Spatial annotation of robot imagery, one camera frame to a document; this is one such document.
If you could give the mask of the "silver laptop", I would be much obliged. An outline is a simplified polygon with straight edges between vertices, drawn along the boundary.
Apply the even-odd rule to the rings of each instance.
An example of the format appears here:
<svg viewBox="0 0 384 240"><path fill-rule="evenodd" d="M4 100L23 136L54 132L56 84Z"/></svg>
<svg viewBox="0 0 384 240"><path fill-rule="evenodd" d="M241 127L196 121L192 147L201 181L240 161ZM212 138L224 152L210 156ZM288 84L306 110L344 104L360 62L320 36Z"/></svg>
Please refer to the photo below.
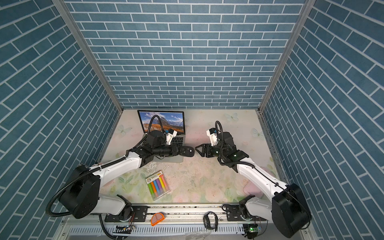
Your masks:
<svg viewBox="0 0 384 240"><path fill-rule="evenodd" d="M186 138L186 130L185 130L185 115L184 112L180 111L146 111L146 110L138 110L138 115L140 119L140 123L143 129L144 134L148 132L148 127L150 120L153 116L157 115L160 117L164 130L168 131L169 129L177 132L177 136L172 139L172 143L176 143L181 146L185 143ZM153 124L151 126L152 130L161 131L161 126L158 123L158 118L155 118ZM158 163L182 163L184 157L183 156L175 156L175 157L154 157L153 162Z"/></svg>

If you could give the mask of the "black wireless mouse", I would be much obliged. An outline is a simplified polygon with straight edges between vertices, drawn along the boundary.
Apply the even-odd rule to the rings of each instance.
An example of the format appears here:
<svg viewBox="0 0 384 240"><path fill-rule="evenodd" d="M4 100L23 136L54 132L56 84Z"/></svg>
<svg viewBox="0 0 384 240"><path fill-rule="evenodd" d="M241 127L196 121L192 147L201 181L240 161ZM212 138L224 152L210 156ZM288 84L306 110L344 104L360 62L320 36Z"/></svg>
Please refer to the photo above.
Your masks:
<svg viewBox="0 0 384 240"><path fill-rule="evenodd" d="M182 153L182 152L189 153L188 158L191 158L195 155L195 149L193 147L190 147L190 146L188 146L188 147L189 147L189 151L179 151L179 153Z"/></svg>

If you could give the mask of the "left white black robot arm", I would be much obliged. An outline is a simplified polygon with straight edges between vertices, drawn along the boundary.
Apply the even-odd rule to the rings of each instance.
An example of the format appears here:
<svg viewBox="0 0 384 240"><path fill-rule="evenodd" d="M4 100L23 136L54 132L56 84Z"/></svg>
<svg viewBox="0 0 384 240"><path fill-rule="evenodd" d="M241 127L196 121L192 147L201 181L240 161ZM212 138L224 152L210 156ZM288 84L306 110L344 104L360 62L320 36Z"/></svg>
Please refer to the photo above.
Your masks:
<svg viewBox="0 0 384 240"><path fill-rule="evenodd" d="M109 214L126 222L132 218L132 204L121 195L108 196L100 189L115 178L144 167L154 157L193 157L193 147L172 141L176 131L148 129L143 138L122 157L104 164L86 167L79 165L67 183L49 200L45 212L50 217L72 215L81 219L88 215Z"/></svg>

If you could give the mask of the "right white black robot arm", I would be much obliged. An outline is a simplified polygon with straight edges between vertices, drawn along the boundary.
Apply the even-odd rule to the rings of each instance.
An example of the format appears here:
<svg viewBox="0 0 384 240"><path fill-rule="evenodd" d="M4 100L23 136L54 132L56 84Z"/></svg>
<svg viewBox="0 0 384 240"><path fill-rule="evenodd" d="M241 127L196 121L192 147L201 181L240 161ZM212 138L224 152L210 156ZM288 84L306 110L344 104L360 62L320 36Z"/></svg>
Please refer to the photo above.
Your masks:
<svg viewBox="0 0 384 240"><path fill-rule="evenodd" d="M249 195L241 205L251 216L271 221L286 238L308 228L312 214L302 189L296 184L287 184L270 175L258 166L248 154L237 149L229 132L223 130L219 121L207 130L210 143L195 149L203 158L217 158L222 166L233 169L258 187L267 200L258 200Z"/></svg>

